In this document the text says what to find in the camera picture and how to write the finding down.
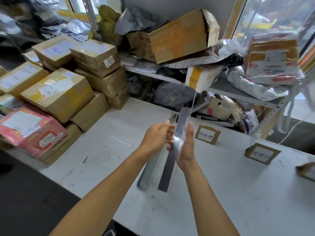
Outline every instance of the right hand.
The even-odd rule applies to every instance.
[[[177,164],[182,171],[187,170],[187,168],[189,168],[192,164],[196,162],[195,154],[194,154],[194,147],[195,147],[194,127],[193,127],[193,123],[190,122],[188,124],[187,131],[186,131],[186,141],[181,150],[180,157],[179,159],[177,159]]]

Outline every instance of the forearm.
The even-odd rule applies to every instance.
[[[195,160],[186,167],[184,174],[198,235],[239,236]]]
[[[145,154],[135,150],[67,213],[50,236],[102,235],[144,166]]]

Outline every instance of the white cable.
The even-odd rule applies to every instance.
[[[287,139],[287,137],[290,135],[290,133],[293,131],[293,129],[300,124],[301,122],[303,122],[304,119],[306,119],[310,114],[312,113],[312,111],[310,111],[302,120],[298,121],[296,124],[294,124],[294,126],[291,128],[291,130],[288,132],[288,134],[285,136],[284,139],[282,139],[281,142],[279,142],[278,144],[281,144],[285,139]]]

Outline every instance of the yellow bag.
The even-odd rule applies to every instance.
[[[115,33],[115,24],[120,14],[107,5],[100,5],[98,11],[100,20],[97,24],[100,28],[103,42],[119,47],[123,36]],[[95,39],[93,30],[90,30],[88,39]]]

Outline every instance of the white table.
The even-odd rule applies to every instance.
[[[140,144],[146,129],[169,119],[172,111],[130,98],[110,109],[52,166],[20,151],[11,155],[82,198]],[[315,183],[294,167],[315,157],[192,118],[221,131],[215,146],[195,139],[195,155],[210,186],[242,236],[314,235]],[[269,166],[244,157],[255,142],[281,150]],[[167,152],[159,158],[144,193],[131,186],[114,220],[141,236],[197,235],[185,178],[175,166],[168,193],[157,190]]]

